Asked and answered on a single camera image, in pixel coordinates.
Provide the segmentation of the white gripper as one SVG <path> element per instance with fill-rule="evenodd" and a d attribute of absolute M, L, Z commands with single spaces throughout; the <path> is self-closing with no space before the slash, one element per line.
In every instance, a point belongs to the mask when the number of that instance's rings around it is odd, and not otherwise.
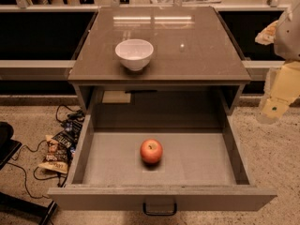
<path fill-rule="evenodd" d="M 279 68 L 270 68 L 266 75 L 256 118 L 260 123 L 270 125 L 300 97 L 300 2 L 293 1 L 278 21 L 267 25 L 255 37 L 255 42 L 262 45 L 274 42 L 276 55 L 295 60 L 286 61 Z"/>

